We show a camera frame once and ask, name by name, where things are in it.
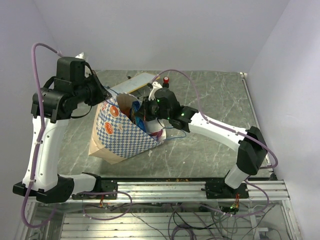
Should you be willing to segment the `checkered paper bag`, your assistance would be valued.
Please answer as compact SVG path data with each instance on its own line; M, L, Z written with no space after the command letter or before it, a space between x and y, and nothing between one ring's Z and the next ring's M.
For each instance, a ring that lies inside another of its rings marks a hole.
M133 103L138 99L129 93L120 93L98 104L88 155L117 164L149 151L164 143L167 133L163 121L144 122L144 129L129 118Z

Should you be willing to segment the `blue snack packet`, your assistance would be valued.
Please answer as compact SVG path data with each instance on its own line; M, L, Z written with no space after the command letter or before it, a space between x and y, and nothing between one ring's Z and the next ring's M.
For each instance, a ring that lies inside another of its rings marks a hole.
M139 129L141 129L143 132L146 132L144 121L141 120L138 116L140 107L141 105L138 100L133 101L129 110L129 118L131 122L134 123Z

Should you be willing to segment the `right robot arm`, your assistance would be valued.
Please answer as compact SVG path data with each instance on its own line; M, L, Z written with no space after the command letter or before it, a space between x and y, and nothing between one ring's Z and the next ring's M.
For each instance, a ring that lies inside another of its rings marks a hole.
M202 115L195 108L181 105L166 87L153 88L143 98L136 116L145 122L167 120L177 130L203 135L234 150L235 165L224 178L207 182L202 191L208 199L248 198L244 180L258 173L267 155L266 142L257 127L235 127Z

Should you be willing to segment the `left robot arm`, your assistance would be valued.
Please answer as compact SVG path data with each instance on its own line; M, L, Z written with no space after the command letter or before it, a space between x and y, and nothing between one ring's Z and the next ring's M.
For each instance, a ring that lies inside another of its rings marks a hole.
M32 97L33 138L28 167L23 180L13 185L13 193L35 197L45 204L64 203L72 195L91 199L102 193L101 177L93 173L60 175L58 161L63 137L73 111L79 104L94 107L112 95L103 87L88 62L76 57L57 60L56 75Z

